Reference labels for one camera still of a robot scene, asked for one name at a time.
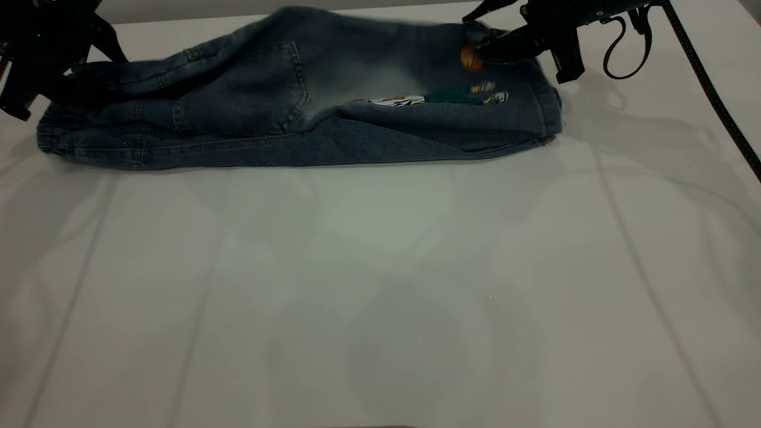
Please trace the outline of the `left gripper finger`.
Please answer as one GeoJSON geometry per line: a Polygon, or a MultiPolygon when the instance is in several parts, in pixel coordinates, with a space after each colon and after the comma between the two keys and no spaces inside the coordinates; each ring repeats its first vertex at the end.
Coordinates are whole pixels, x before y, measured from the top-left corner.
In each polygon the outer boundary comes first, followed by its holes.
{"type": "Polygon", "coordinates": [[[2,111],[16,119],[27,121],[31,116],[31,103],[41,94],[57,92],[64,84],[66,76],[3,59],[2,78],[5,78],[1,95],[2,111]]]}
{"type": "Polygon", "coordinates": [[[73,21],[73,65],[87,62],[92,47],[101,51],[112,62],[128,62],[120,46],[116,30],[102,17],[75,15],[73,21]]]}

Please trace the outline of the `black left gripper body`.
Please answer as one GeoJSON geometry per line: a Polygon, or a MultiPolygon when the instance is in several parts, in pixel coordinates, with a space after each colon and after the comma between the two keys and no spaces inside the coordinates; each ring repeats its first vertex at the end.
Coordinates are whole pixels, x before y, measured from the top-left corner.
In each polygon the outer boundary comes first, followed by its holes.
{"type": "Polygon", "coordinates": [[[92,45],[98,1],[2,1],[2,59],[71,65],[92,45]]]}

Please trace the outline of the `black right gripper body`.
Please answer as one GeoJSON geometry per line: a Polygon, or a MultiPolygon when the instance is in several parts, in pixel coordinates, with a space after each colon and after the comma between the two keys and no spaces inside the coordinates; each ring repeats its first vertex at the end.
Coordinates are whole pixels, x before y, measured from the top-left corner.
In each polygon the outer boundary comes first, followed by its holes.
{"type": "Polygon", "coordinates": [[[521,16],[538,27],[581,27],[647,6],[650,1],[529,1],[521,16]]]}

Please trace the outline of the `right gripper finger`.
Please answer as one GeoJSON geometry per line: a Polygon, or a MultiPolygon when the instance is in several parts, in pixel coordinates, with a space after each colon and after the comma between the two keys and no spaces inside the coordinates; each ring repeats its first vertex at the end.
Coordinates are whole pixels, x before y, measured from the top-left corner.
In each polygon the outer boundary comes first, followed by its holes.
{"type": "Polygon", "coordinates": [[[476,44],[476,56],[494,65],[534,59],[546,51],[554,58],[555,78],[560,84],[576,81],[586,71],[576,28],[546,31],[537,27],[520,27],[476,44]]]}
{"type": "Polygon", "coordinates": [[[516,3],[516,0],[484,0],[473,11],[463,17],[463,23],[470,23],[494,11],[516,3]]]}

